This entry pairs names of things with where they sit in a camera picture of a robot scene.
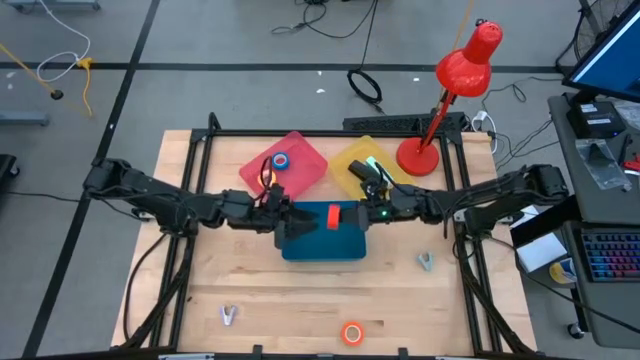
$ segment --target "blue container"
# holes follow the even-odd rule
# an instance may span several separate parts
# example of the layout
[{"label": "blue container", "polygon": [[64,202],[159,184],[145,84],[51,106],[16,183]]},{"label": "blue container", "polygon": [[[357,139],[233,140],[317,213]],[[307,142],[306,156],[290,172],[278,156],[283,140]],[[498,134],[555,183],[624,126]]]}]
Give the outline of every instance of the blue container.
[{"label": "blue container", "polygon": [[282,257],[288,261],[354,261],[367,255],[364,231],[356,225],[340,224],[338,230],[327,229],[329,205],[341,209],[354,208],[356,201],[299,202],[295,206],[318,214],[318,229],[282,247]]}]

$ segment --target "desk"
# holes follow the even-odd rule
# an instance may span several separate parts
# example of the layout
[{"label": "desk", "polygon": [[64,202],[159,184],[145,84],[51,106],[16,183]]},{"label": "desk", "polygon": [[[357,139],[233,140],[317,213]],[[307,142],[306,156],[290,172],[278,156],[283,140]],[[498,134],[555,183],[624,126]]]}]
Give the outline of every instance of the desk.
[{"label": "desk", "polygon": [[[582,259],[578,255],[578,245],[573,241],[572,226],[584,222],[589,224],[620,225],[620,227],[639,226],[640,217],[640,189],[638,179],[628,175],[633,188],[629,192],[621,188],[600,190],[592,179],[582,158],[575,147],[576,136],[573,128],[567,120],[567,112],[570,107],[564,96],[549,98],[549,109],[553,119],[560,147],[571,176],[575,195],[569,197],[562,204],[554,206],[543,212],[531,221],[513,229],[514,244],[520,246],[528,241],[536,239],[556,229],[560,229],[566,247],[574,257],[574,264],[578,275],[578,284],[572,289],[571,294],[575,300],[585,305],[600,310],[610,316],[635,325],[640,321],[634,301],[621,301],[621,299],[634,299],[634,295],[640,294],[639,283],[612,283],[602,284],[589,282],[584,272]],[[627,126],[627,130],[612,139],[607,139],[607,144],[614,156],[620,154],[622,143],[626,134],[637,135],[638,131]],[[627,149],[627,156],[634,152],[640,153],[640,141],[635,141]],[[601,346],[639,348],[638,336],[576,307],[578,322],[585,331],[593,333],[594,340]]]},{"label": "desk", "polygon": [[[575,194],[564,203],[537,216],[533,219],[534,221],[529,221],[523,224],[524,226],[515,228],[512,235],[516,245],[520,246],[537,239],[571,220],[594,224],[640,226],[640,217],[638,216],[640,214],[640,188],[637,186],[637,177],[628,175],[633,184],[633,188],[629,192],[624,192],[621,188],[600,190],[576,150],[576,135],[567,120],[567,112],[570,107],[566,98],[553,96],[549,98],[548,103]],[[622,142],[628,133],[640,134],[635,128],[627,126],[627,130],[615,138],[607,140],[607,144],[616,158],[620,154]],[[634,152],[640,153],[640,141],[636,140],[629,146],[627,156],[631,157]]]},{"label": "desk", "polygon": [[[190,131],[165,132],[155,177],[179,186],[190,135]],[[463,134],[463,138],[471,183],[495,178],[489,138],[480,133]],[[307,139],[327,159],[354,140]],[[205,191],[248,190],[238,170],[277,140],[266,136],[214,137]],[[376,141],[394,154],[401,139]],[[456,158],[451,158],[457,175]],[[442,164],[434,174],[416,181],[422,187],[445,189]],[[347,200],[329,173],[298,200],[328,199]],[[178,351],[247,353],[254,344],[261,344],[265,353],[391,355],[397,354],[399,347],[407,347],[411,355],[472,355],[462,280],[451,254],[452,235],[444,240],[442,233],[442,225],[419,221],[376,225],[367,232],[367,256],[361,261],[289,263],[273,246],[272,234],[201,227]],[[506,227],[499,226],[494,236],[510,241]],[[158,237],[157,226],[142,225],[132,265]],[[136,276],[130,331],[157,300],[167,242],[145,260]],[[430,273],[416,261],[416,256],[427,250],[435,255]],[[513,251],[493,242],[485,242],[484,251],[494,304],[523,342],[535,348]],[[219,314],[223,304],[238,307],[230,327],[223,325]],[[161,345],[167,343],[173,306],[168,309]],[[477,309],[483,348],[489,349],[484,311],[479,304]],[[366,338],[360,347],[347,347],[339,339],[339,330],[348,320],[359,321],[365,328]],[[113,335],[114,345],[123,342],[121,321],[122,314]]]}]

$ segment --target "yellow tray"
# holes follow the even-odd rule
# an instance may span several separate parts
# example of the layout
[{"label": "yellow tray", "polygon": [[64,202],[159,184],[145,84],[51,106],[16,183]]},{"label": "yellow tray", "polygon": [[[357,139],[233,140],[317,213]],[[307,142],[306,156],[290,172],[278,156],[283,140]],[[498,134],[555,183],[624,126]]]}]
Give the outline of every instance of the yellow tray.
[{"label": "yellow tray", "polygon": [[376,144],[371,136],[363,136],[341,153],[329,159],[331,175],[352,199],[359,200],[363,198],[364,192],[360,188],[360,179],[349,172],[349,165],[353,160],[366,164],[369,156],[376,158],[396,183],[415,185],[413,178],[407,175],[396,164],[395,160]]}]

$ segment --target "red desk lamp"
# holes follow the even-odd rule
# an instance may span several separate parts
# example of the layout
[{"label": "red desk lamp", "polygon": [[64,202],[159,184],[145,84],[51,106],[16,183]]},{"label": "red desk lamp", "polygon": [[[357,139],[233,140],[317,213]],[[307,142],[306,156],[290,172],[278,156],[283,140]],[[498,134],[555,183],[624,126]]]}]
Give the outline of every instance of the red desk lamp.
[{"label": "red desk lamp", "polygon": [[438,63],[436,76],[446,91],[436,107],[437,113],[422,138],[403,141],[396,153],[398,165],[407,174],[428,175],[438,166],[440,155],[431,144],[433,135],[456,96],[477,97],[487,91],[491,80],[489,58],[501,40],[500,26],[484,22],[476,27],[467,46],[455,50]]}]

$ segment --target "gray floor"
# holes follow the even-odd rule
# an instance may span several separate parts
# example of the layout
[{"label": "gray floor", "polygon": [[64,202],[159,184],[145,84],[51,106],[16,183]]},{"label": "gray floor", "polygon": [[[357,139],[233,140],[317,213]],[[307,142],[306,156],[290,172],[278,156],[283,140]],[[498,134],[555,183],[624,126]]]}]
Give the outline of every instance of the gray floor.
[{"label": "gray floor", "polygon": [[[131,57],[150,0],[102,1],[103,10],[61,10],[56,14],[92,38],[98,62],[126,62]],[[318,26],[333,33],[351,29],[368,1],[332,1]],[[386,1],[380,3],[368,61],[434,64],[451,47],[466,1]],[[505,39],[496,65],[549,66],[571,37],[577,1],[485,0],[472,19],[500,22]],[[300,20],[293,1],[162,0],[143,62],[180,63],[355,63],[366,33],[346,40],[323,38],[308,30],[273,36],[269,30]],[[0,6],[0,41],[26,61],[53,53],[81,51],[73,34],[36,11],[21,15]],[[0,56],[0,61],[8,61]],[[0,70],[0,108],[41,110],[51,114],[49,127],[0,128],[0,153],[20,158],[22,174],[14,189],[77,197],[89,163],[120,88],[123,71],[94,71],[90,100],[96,113],[88,120],[53,102],[22,71]],[[428,112],[439,87],[433,73],[371,73],[384,89],[388,114]],[[531,74],[495,74],[498,88]],[[556,75],[538,75],[558,78]],[[72,71],[56,83],[66,99],[81,106],[84,73]],[[559,82],[524,81],[528,101],[510,91],[494,93],[487,107],[498,131],[518,141],[548,119],[546,99],[566,89]],[[459,99],[452,110],[473,116],[480,99]],[[153,170],[166,129],[203,127],[216,112],[226,128],[339,129],[342,119],[376,115],[356,98],[344,72],[138,71],[132,82],[109,155]],[[556,140],[547,129],[530,148]],[[501,146],[496,161],[506,152]],[[563,170],[562,155],[552,146],[517,158],[500,172],[528,163],[551,163]],[[75,206],[40,198],[4,199],[0,216],[0,358],[22,353]],[[120,306],[138,224],[93,203],[84,223],[63,288],[40,347],[40,355],[106,349]],[[632,359],[640,352],[605,349],[590,338],[575,341],[564,325],[575,320],[571,304],[524,282],[541,350],[585,359]]]}]

